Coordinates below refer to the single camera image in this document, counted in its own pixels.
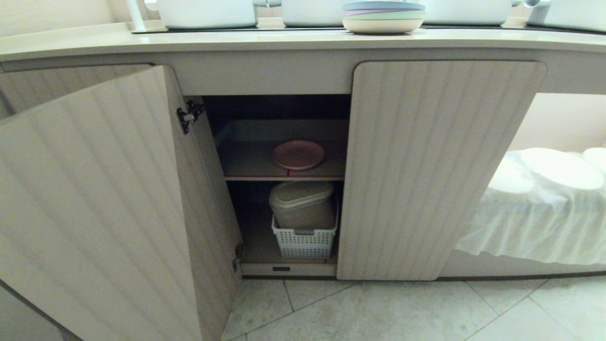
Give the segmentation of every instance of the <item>white fabric cover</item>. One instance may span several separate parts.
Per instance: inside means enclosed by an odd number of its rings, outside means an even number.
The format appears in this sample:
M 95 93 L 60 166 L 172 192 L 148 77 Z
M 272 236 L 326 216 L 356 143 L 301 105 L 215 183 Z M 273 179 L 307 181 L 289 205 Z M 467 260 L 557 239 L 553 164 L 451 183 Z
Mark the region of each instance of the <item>white fabric cover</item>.
M 519 153 L 505 158 L 526 168 L 536 186 L 524 194 L 488 188 L 456 249 L 544 263 L 606 263 L 606 186 L 583 191 L 556 184 L 534 173 Z

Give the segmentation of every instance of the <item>ribbed cabinet door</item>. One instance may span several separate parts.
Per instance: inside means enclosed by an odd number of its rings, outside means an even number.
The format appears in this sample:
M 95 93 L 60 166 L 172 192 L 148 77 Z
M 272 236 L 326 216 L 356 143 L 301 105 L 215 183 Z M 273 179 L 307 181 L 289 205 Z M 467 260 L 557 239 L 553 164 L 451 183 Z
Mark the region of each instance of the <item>ribbed cabinet door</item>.
M 211 136 L 183 135 L 177 107 L 154 67 L 0 121 L 0 279 L 83 340 L 215 340 L 227 321 L 238 227 Z
M 337 277 L 437 278 L 546 71 L 533 61 L 360 64 Z

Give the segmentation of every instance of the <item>kitchen cabinet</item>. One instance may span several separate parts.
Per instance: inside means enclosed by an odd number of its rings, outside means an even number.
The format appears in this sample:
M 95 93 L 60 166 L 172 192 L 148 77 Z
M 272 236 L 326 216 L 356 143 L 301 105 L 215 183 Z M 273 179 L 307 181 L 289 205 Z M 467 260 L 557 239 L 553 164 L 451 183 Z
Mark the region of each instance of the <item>kitchen cabinet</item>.
M 339 174 L 323 175 L 344 180 L 341 244 L 325 261 L 275 256 L 273 236 L 254 231 L 239 259 L 227 182 L 247 179 L 221 160 L 242 167 L 250 155 L 231 144 L 220 158 L 204 114 L 184 134 L 171 70 L 142 69 L 50 101 L 0 75 L 9 103 L 28 109 L 0 123 L 0 277 L 85 340 L 218 339 L 243 273 L 435 279 L 546 72 L 530 61 L 357 66 L 350 119 L 318 122 L 345 132 L 336 155 L 347 150 Z M 43 74 L 21 88 L 35 93 Z M 293 125 L 309 130 L 274 129 Z M 270 211 L 252 210 L 266 224 Z

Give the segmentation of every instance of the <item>floor tile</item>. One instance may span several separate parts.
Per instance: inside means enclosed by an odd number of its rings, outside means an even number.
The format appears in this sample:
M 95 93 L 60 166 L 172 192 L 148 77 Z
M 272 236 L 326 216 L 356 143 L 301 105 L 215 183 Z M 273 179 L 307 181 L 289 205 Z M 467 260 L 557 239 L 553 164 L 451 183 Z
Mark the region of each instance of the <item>floor tile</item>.
M 515 306 L 547 280 L 469 281 L 467 284 L 499 315 Z
M 552 279 L 530 297 L 578 340 L 606 340 L 606 276 Z
M 248 341 L 454 341 L 496 316 L 463 282 L 361 283 L 249 333 Z
M 525 299 L 467 341 L 575 341 L 531 299 Z
M 244 280 L 221 340 L 234 339 L 291 312 L 282 280 Z
M 290 303 L 295 310 L 317 302 L 356 284 L 336 280 L 285 280 Z

